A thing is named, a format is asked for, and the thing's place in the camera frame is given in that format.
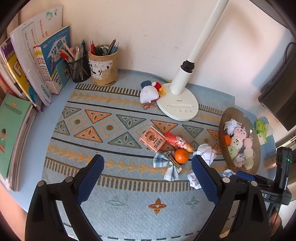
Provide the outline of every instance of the cylindrical pen holder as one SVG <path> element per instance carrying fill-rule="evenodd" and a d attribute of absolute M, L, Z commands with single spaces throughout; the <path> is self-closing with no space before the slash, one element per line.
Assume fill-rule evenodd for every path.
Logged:
<path fill-rule="evenodd" d="M 115 84 L 118 79 L 118 50 L 106 56 L 96 56 L 89 51 L 89 67 L 91 79 L 95 85 L 111 86 Z"/>
<path fill-rule="evenodd" d="M 81 83 L 90 78 L 91 70 L 87 54 L 79 60 L 67 63 L 67 65 L 74 83 Z"/>

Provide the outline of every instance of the black mesh pen holder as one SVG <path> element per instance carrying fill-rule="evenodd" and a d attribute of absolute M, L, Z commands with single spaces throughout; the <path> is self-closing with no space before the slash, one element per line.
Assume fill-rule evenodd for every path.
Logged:
<path fill-rule="evenodd" d="M 87 54 L 79 60 L 67 63 L 67 65 L 70 70 L 73 82 L 81 83 L 91 77 L 91 70 L 89 68 L 89 60 Z"/>

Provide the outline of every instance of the black cable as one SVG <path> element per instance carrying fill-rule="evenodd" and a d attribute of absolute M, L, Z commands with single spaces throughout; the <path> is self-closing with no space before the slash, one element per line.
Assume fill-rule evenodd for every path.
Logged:
<path fill-rule="evenodd" d="M 288 49 L 289 49 L 289 47 L 290 47 L 291 44 L 295 44 L 296 45 L 296 43 L 294 43 L 294 42 L 288 43 L 288 45 L 287 45 L 287 47 L 285 49 L 285 54 L 284 54 L 284 56 L 285 56 L 285 63 L 287 63 L 287 53 L 288 53 Z"/>

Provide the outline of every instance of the white desk lamp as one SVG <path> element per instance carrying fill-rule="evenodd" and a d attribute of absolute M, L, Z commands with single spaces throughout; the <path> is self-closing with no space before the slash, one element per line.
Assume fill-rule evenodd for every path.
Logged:
<path fill-rule="evenodd" d="M 168 117 L 188 121 L 196 116 L 198 103 L 195 96 L 185 88 L 193 73 L 194 63 L 216 26 L 229 0 L 217 0 L 204 28 L 202 29 L 189 57 L 177 70 L 171 83 L 164 84 L 167 93 L 156 102 Z"/>

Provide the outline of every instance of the book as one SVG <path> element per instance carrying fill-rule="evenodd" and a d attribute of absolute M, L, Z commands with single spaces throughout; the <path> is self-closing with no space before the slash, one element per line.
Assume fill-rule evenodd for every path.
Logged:
<path fill-rule="evenodd" d="M 3 81 L 9 86 L 13 93 L 21 99 L 28 100 L 18 83 L 12 78 L 9 71 L 5 67 L 5 63 L 0 59 L 0 73 Z"/>
<path fill-rule="evenodd" d="M 64 73 L 63 71 L 58 73 L 57 65 L 65 61 L 57 52 L 65 50 L 64 43 L 70 46 L 70 26 L 58 29 L 34 46 L 39 67 L 47 86 L 54 94 L 58 94 L 63 87 L 60 75 Z"/>
<path fill-rule="evenodd" d="M 44 104 L 35 92 L 21 65 L 19 64 L 10 37 L 0 46 L 0 57 L 6 64 L 6 69 L 9 71 L 10 76 L 13 77 L 13 79 L 22 89 L 27 99 L 30 100 L 34 106 L 42 112 Z"/>
<path fill-rule="evenodd" d="M 37 115 L 37 112 L 32 107 L 30 107 L 27 111 L 27 114 L 22 122 L 20 131 L 17 135 L 17 139 L 15 141 L 15 145 L 12 151 L 12 157 L 10 160 L 10 168 L 9 168 L 9 175 L 8 175 L 8 183 L 9 183 L 9 189 L 13 191 L 18 191 L 22 155 L 24 153 L 25 144 L 26 144 L 30 129 L 33 125 L 33 121 Z"/>
<path fill-rule="evenodd" d="M 0 173 L 4 179 L 8 176 L 12 151 L 20 127 L 31 106 L 30 101 L 11 94 L 6 95 L 0 106 Z"/>
<path fill-rule="evenodd" d="M 52 32 L 62 27 L 63 7 L 54 7 L 25 21 L 10 33 L 11 42 L 29 82 L 42 102 L 49 106 L 52 100 L 39 64 L 34 46 Z"/>

